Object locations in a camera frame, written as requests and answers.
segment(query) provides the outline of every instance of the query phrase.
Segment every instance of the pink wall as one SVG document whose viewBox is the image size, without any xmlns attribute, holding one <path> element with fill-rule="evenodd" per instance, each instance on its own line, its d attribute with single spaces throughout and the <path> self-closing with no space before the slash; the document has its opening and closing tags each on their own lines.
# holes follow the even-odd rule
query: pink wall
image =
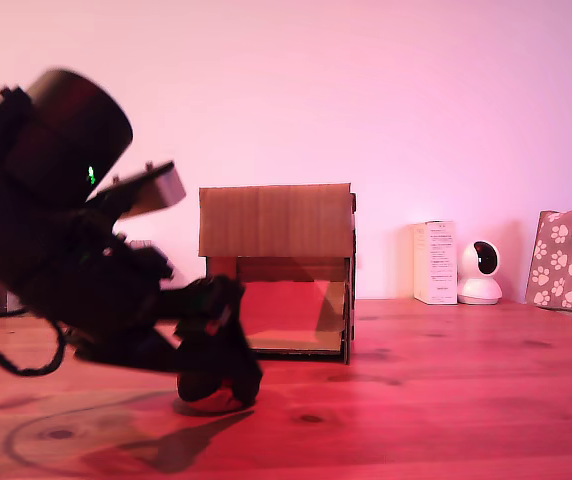
<svg viewBox="0 0 572 480">
<path fill-rule="evenodd" d="M 453 219 L 524 293 L 542 209 L 572 208 L 572 0 L 0 0 L 0 85 L 102 84 L 188 198 L 124 222 L 191 280 L 200 186 L 353 183 L 361 298 L 406 295 L 404 228 Z"/>
</svg>

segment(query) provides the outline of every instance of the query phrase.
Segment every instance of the white box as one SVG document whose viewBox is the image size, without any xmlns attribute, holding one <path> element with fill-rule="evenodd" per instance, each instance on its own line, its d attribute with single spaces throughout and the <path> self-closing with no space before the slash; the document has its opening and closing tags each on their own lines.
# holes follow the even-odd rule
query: white box
<svg viewBox="0 0 572 480">
<path fill-rule="evenodd" d="M 413 225 L 416 299 L 430 305 L 457 304 L 457 246 L 455 222 Z"/>
</svg>

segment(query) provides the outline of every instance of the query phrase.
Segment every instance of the black cable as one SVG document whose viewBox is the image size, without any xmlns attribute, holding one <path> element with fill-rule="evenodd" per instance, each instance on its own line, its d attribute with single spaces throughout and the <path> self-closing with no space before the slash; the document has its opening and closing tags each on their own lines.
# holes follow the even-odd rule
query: black cable
<svg viewBox="0 0 572 480">
<path fill-rule="evenodd" d="M 20 377 L 41 377 L 53 373 L 60 367 L 64 361 L 64 353 L 66 352 L 66 337 L 64 336 L 64 332 L 61 327 L 56 322 L 49 319 L 46 319 L 46 321 L 51 324 L 57 333 L 57 351 L 55 352 L 55 355 L 53 355 L 51 362 L 41 368 L 19 369 L 0 352 L 0 366 L 4 370 Z"/>
</svg>

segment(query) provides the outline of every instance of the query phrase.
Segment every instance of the wooden table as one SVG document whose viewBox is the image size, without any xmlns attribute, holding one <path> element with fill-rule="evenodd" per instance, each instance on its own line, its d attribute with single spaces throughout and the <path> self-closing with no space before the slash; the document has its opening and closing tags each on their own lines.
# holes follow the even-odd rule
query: wooden table
<svg viewBox="0 0 572 480">
<path fill-rule="evenodd" d="M 0 369 L 0 479 L 572 479 L 572 317 L 524 305 L 357 303 L 351 365 L 264 362 L 258 404 L 178 413 L 175 379 Z M 22 366 L 40 320 L 0 320 Z"/>
</svg>

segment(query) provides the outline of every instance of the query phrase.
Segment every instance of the security camera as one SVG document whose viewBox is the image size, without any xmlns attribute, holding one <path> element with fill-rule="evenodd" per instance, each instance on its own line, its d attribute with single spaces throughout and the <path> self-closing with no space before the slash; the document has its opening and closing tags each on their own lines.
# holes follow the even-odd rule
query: security camera
<svg viewBox="0 0 572 480">
<path fill-rule="evenodd" d="M 476 241 L 462 253 L 457 282 L 457 300 L 469 305 L 494 305 L 502 298 L 502 289 L 493 278 L 500 265 L 497 247 Z"/>
</svg>

